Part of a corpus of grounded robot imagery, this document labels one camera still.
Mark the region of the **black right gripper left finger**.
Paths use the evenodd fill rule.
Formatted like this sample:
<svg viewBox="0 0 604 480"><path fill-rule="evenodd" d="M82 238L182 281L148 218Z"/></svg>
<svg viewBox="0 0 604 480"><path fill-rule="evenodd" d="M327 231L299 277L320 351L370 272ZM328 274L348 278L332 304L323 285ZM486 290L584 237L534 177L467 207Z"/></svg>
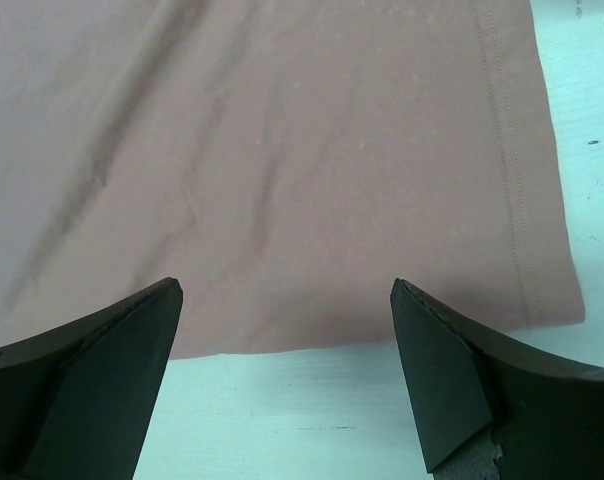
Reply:
<svg viewBox="0 0 604 480"><path fill-rule="evenodd" d="M0 479L130 479L176 335L165 278L0 347Z"/></svg>

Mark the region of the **pink printed t shirt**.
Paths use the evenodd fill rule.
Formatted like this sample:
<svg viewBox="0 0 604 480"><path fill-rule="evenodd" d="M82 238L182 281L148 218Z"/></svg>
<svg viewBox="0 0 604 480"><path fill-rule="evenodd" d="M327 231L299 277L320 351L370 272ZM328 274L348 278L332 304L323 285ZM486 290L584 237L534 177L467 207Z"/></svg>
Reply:
<svg viewBox="0 0 604 480"><path fill-rule="evenodd" d="M0 1L0 345L165 277L177 358L577 324L527 1Z"/></svg>

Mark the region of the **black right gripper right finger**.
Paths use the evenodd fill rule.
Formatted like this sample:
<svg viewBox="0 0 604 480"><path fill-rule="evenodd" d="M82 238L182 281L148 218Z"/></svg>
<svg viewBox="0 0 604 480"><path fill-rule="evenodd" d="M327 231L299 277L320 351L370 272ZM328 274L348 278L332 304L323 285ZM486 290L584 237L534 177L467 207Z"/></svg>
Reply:
<svg viewBox="0 0 604 480"><path fill-rule="evenodd" d="M529 346L399 279L393 324L436 479L604 479L604 368Z"/></svg>

